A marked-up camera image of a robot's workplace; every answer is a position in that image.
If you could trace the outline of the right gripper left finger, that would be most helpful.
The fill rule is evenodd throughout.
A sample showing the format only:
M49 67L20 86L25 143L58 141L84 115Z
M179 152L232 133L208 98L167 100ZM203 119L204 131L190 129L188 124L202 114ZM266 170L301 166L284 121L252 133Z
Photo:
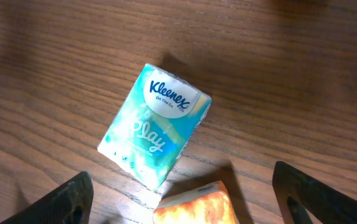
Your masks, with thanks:
M1 224L88 224L94 189L82 171Z

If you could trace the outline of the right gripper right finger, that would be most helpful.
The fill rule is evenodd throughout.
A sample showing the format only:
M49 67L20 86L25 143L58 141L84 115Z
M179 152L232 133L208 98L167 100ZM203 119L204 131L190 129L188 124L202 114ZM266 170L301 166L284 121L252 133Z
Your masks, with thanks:
M285 223L357 223L357 200L306 173L277 161L272 186Z

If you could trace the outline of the orange tissue pack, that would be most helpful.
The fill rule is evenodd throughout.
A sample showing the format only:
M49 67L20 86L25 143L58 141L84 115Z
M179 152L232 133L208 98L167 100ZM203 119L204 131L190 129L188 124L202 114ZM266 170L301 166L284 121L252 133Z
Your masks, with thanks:
M152 214L154 224L238 224L228 191L216 181L162 199Z

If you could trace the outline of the teal tissue pack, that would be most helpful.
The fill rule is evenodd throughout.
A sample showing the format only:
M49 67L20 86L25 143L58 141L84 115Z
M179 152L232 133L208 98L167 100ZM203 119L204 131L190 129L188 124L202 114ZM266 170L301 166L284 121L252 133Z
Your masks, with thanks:
M147 63L97 150L147 188L157 189L210 105L210 96Z

